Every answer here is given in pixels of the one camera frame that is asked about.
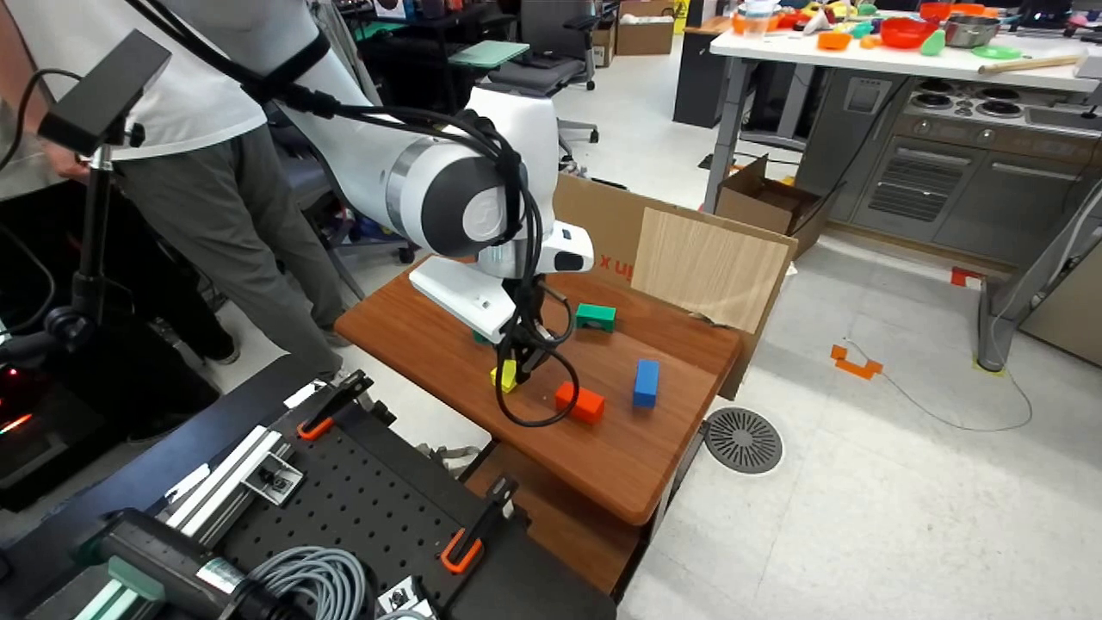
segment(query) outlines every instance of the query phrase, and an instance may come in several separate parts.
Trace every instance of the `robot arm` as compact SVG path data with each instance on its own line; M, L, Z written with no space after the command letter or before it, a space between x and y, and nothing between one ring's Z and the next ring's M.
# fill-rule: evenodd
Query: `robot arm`
M138 11L141 3L170 11L251 77L283 73L290 60L317 41L311 0L130 3ZM333 53L312 60L292 88L337 102L348 119L372 108ZM504 168L504 160L488 160L478 145L466 141L458 127L380 127L304 114L287 103L283 110L325 157L355 212L434 251L434 259L411 277L425 296L501 346L501 359L517 359L520 383L547 356L557 359L557 339L541 329L543 290L537 277L587 274L591 265L591 243L582 228L560 223L551 214L557 180L557 121L551 102L488 89L471 95L467 110L492 121L496 138L510 145L508 157L520 157L517 168Z

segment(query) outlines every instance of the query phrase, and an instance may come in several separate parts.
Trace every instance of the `gray floor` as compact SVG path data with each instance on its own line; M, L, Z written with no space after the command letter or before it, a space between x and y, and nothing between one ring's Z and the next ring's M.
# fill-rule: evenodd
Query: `gray floor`
M671 124L671 95L676 54L614 60L597 95L557 103L602 127L601 145L577 141L591 176L697 208L713 131ZM346 262L368 290L400 268L355 251ZM736 395L782 430L782 467L736 475L704 452L619 616L1102 616L1102 369L1016 339L1004 375L978 374L976 296L948 285L940 262L842 234L802 254ZM278 352L236 306L221 316L246 341L238 364L211 369L232 391ZM835 346L886 374L836 374ZM407 441L487 446L376 359L342 356L400 409ZM0 541L133 452L4 514Z

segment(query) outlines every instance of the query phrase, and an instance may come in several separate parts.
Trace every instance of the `blue block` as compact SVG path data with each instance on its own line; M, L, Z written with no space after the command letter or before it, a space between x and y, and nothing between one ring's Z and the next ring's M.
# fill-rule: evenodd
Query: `blue block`
M635 391L629 391L629 402L636 409L652 409L659 402L659 383L663 383L663 364L659 359L641 359L635 364Z

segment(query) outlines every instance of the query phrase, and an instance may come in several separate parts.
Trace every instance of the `wooden table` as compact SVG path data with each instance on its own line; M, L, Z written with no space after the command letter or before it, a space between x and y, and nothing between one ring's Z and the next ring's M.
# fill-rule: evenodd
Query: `wooden table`
M556 474L617 521L645 527L653 518L678 454L713 402L721 379L742 359L745 339L597 277L557 277L551 290L572 305L614 305L619 312L614 336L578 330L560 348L578 369L582 385L608 395L608 421L601 426L577 421L556 426L510 423L488 383L492 348L478 346L467 329L425 299L407 277L395 277L348 312L337 330L487 426L496 441L512 446ZM663 362L653 409L629 409L636 359ZM547 416L557 383L564 383L564 374L547 362L510 395L510 407L520 416Z

